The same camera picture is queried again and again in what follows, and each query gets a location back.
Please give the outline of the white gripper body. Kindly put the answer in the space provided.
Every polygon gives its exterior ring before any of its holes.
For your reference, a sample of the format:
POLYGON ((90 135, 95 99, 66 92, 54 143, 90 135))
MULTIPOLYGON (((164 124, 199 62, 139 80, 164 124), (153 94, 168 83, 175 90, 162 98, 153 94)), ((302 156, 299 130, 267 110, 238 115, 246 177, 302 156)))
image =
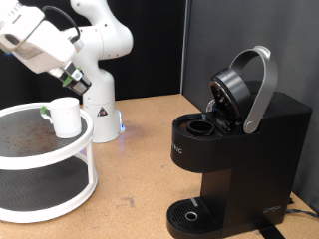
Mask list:
POLYGON ((49 21, 21 17, 18 23, 28 35, 18 47, 18 59, 34 73, 64 67, 75 55, 72 43, 49 21))

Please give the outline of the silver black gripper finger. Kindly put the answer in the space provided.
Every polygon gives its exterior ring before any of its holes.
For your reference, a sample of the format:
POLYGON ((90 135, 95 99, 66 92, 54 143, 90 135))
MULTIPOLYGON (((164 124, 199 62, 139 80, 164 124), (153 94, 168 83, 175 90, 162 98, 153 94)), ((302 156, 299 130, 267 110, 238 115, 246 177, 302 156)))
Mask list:
POLYGON ((49 74, 61 81, 66 81, 70 77, 70 74, 67 72, 69 66, 70 63, 62 67, 51 69, 49 74))
POLYGON ((83 73, 81 68, 78 68, 67 80, 66 87, 73 90, 79 95, 84 94, 91 86, 91 81, 83 73))

